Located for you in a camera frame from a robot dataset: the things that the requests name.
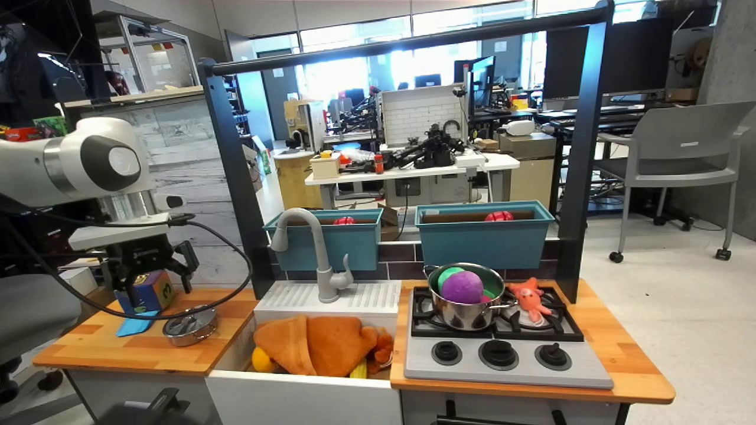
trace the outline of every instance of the gray chair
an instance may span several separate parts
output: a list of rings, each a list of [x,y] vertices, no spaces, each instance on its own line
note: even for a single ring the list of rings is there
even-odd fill
[[[606,160],[604,169],[624,178],[624,212],[611,262],[624,262],[626,220],[632,189],[662,189],[656,220],[665,189],[679,186],[729,186],[726,242],[716,249],[717,260],[729,260],[740,140],[748,127],[744,118],[753,103],[705,103],[688,109],[652,109],[629,136],[600,135],[600,141],[626,144],[626,160]]]
[[[9,373],[20,364],[19,358],[65,333],[79,319],[79,312],[79,301],[46,274],[0,279],[0,404],[19,395],[19,385],[9,380]],[[37,387],[55,389],[62,380],[62,373],[51,371]],[[65,400],[51,400],[55,411],[42,404],[13,412],[13,417],[0,417],[0,423],[32,423],[31,417],[39,420],[76,404],[78,396],[68,396]]]

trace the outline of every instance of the faucet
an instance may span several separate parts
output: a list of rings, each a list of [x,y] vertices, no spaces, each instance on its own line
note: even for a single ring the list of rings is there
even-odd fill
[[[279,220],[279,229],[274,234],[272,241],[272,249],[275,253],[286,253],[287,249],[287,221],[293,220],[303,220],[307,221],[309,232],[312,232],[312,242],[314,242],[314,260],[316,260],[316,287],[319,287],[319,301],[330,305],[338,299],[338,287],[345,287],[349,284],[353,284],[353,276],[349,272],[349,254],[343,258],[343,267],[345,272],[333,274],[330,262],[329,262],[329,247],[324,241],[324,227],[320,221],[304,208],[287,208],[283,209],[281,220]]]

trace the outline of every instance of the orange cloth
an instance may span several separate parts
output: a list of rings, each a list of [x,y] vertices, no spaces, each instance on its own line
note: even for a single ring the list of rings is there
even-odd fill
[[[364,358],[385,369],[395,338],[353,317],[287,317],[254,330],[254,345],[298,374],[349,374]]]

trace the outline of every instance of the black stovetop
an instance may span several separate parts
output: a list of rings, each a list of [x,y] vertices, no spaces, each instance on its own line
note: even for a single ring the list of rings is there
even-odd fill
[[[544,313],[545,326],[534,328],[525,326],[519,321],[516,307],[513,307],[513,313],[494,312],[494,321],[488,328],[482,330],[453,330],[443,326],[439,313],[435,313],[431,295],[427,287],[414,289],[414,312],[410,312],[410,334],[414,338],[502,338],[502,339],[583,339],[581,328],[573,324],[573,319],[566,312],[566,305],[560,299],[560,295],[553,287],[541,287],[541,301],[553,313]],[[502,295],[502,305],[515,305],[513,295]]]

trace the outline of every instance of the pot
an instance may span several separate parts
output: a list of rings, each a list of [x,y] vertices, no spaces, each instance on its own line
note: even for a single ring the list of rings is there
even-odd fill
[[[473,272],[480,276],[488,299],[486,301],[453,301],[447,299],[441,295],[441,289],[436,287],[436,279],[441,276],[443,268],[449,267],[460,267],[466,272]],[[427,287],[430,287],[430,297],[431,297],[431,308],[441,317],[443,326],[453,328],[453,330],[482,330],[488,328],[494,321],[494,312],[505,308],[505,305],[501,305],[501,295],[505,289],[502,279],[494,272],[486,268],[482,265],[473,265],[473,262],[453,262],[447,267],[436,267],[430,274],[424,274],[427,279]]]

